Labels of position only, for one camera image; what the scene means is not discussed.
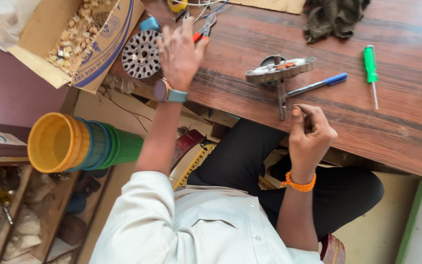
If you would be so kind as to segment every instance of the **shirt pocket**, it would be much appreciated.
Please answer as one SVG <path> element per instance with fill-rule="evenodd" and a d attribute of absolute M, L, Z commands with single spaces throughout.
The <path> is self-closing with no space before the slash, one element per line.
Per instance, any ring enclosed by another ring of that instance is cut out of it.
<path fill-rule="evenodd" d="M 200 221 L 221 221 L 237 229 L 244 229 L 248 223 L 248 215 L 238 207 L 229 203 L 209 201 L 183 212 L 175 229 L 189 228 Z"/>

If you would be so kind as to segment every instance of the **debris in box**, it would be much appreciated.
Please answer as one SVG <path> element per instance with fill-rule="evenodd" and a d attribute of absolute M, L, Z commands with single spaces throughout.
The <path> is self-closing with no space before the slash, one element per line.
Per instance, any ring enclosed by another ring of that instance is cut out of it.
<path fill-rule="evenodd" d="M 105 0 L 84 0 L 76 14 L 68 20 L 58 44 L 48 52 L 46 60 L 70 76 L 94 48 L 94 39 L 101 31 L 113 8 Z"/>

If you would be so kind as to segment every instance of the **watch strap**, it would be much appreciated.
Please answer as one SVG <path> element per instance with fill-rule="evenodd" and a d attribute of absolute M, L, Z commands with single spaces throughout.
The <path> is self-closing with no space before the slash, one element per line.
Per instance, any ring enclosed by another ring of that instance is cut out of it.
<path fill-rule="evenodd" d="M 185 101 L 187 101 L 187 96 L 188 96 L 187 92 L 170 89 L 169 98 L 167 100 L 169 102 L 184 103 Z"/>

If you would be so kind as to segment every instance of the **cardboard sheet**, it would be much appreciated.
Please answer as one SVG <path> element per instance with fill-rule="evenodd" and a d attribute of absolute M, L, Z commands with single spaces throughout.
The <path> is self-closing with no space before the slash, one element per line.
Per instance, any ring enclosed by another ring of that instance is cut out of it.
<path fill-rule="evenodd" d="M 301 14 L 306 0 L 230 0 L 230 3 Z"/>

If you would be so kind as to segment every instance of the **smartwatch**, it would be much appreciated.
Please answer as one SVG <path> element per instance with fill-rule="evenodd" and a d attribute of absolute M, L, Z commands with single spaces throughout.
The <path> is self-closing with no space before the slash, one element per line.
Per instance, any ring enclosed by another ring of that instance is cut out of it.
<path fill-rule="evenodd" d="M 154 86 L 154 96 L 158 102 L 184 103 L 187 95 L 187 92 L 173 90 L 165 78 L 159 79 Z"/>

